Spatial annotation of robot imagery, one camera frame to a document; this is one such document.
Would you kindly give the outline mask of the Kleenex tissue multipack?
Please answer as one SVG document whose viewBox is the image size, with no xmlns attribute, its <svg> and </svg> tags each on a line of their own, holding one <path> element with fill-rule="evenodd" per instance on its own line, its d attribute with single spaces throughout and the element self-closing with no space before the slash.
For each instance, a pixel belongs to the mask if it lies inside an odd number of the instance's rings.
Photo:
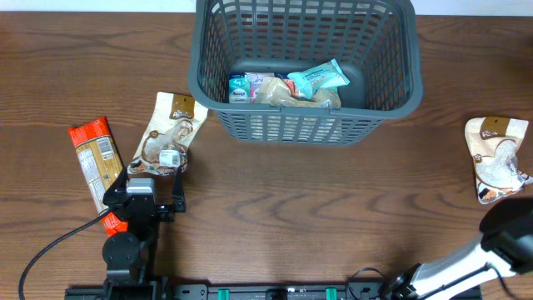
<svg viewBox="0 0 533 300">
<path fill-rule="evenodd" d="M 287 74 L 272 72 L 245 72 L 233 73 L 229 80 L 229 102 L 233 104 L 254 104 L 253 100 L 257 95 L 257 90 L 262 84 L 263 78 L 280 78 L 287 85 L 294 85 L 291 91 L 294 97 L 302 98 L 295 84 L 287 77 Z M 338 93 L 338 87 L 328 88 Z"/>
</svg>

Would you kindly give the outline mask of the light blue snack bar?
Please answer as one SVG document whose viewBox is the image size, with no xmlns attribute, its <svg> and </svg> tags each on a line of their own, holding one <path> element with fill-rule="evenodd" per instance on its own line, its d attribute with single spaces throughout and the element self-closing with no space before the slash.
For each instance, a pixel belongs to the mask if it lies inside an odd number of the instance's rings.
<svg viewBox="0 0 533 300">
<path fill-rule="evenodd" d="M 311 99 L 320 88 L 338 88 L 350 83 L 335 58 L 305 71 L 288 73 L 287 77 L 305 99 Z"/>
</svg>

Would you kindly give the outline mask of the beige dried mushroom pouch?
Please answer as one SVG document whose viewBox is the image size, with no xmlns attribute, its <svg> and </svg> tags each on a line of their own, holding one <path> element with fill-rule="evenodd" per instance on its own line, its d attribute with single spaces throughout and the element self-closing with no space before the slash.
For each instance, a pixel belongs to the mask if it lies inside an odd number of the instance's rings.
<svg viewBox="0 0 533 300">
<path fill-rule="evenodd" d="M 152 118 L 127 172 L 168 176 L 186 170 L 188 148 L 207 114 L 208 108 L 191 96 L 159 92 Z"/>
</svg>

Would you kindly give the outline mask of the beige pouch white contents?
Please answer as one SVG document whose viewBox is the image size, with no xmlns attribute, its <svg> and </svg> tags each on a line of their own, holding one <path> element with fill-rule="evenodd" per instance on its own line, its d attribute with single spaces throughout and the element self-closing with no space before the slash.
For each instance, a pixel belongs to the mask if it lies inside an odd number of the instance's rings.
<svg viewBox="0 0 533 300">
<path fill-rule="evenodd" d="M 496 202 L 532 184 L 532 177 L 518 168 L 516 156 L 528 126 L 526 120 L 508 117 L 475 117 L 466 123 L 480 203 Z"/>
</svg>

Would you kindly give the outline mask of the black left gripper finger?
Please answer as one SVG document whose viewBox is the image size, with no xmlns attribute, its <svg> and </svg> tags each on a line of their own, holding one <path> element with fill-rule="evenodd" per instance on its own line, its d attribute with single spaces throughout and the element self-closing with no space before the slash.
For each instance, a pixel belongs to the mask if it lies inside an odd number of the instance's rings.
<svg viewBox="0 0 533 300">
<path fill-rule="evenodd" d="M 103 196 L 103 204 L 108 207 L 116 207 L 127 200 L 127 183 L 129 177 L 127 170 L 123 169 L 113 184 L 106 190 Z"/>
<path fill-rule="evenodd" d="M 172 186 L 172 206 L 175 213 L 184 213 L 187 210 L 187 203 L 182 186 L 182 171 L 182 167 L 177 169 Z"/>
</svg>

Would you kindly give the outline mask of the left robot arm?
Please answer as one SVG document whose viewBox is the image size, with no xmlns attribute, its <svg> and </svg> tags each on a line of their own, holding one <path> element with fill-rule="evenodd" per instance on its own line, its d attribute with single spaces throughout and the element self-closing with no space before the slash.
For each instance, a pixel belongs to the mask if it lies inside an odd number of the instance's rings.
<svg viewBox="0 0 533 300">
<path fill-rule="evenodd" d="M 105 299 L 173 299 L 168 279 L 153 274 L 161 223 L 171 223 L 176 213 L 186 211 L 182 171 L 174 175 L 172 201 L 158 204 L 155 182 L 151 178 L 129 178 L 121 171 L 106 190 L 103 203 L 120 221 L 127 224 L 123 232 L 109 237 L 102 248 L 107 264 Z"/>
</svg>

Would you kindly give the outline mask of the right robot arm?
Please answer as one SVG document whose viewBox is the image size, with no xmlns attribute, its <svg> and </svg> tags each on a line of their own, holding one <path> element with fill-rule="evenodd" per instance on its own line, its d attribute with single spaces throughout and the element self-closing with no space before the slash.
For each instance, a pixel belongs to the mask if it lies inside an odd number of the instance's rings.
<svg viewBox="0 0 533 300">
<path fill-rule="evenodd" d="M 479 235 L 441 260 L 413 266 L 393 279 L 392 299 L 452 299 L 482 283 L 532 271 L 532 198 L 499 201 L 481 220 Z"/>
</svg>

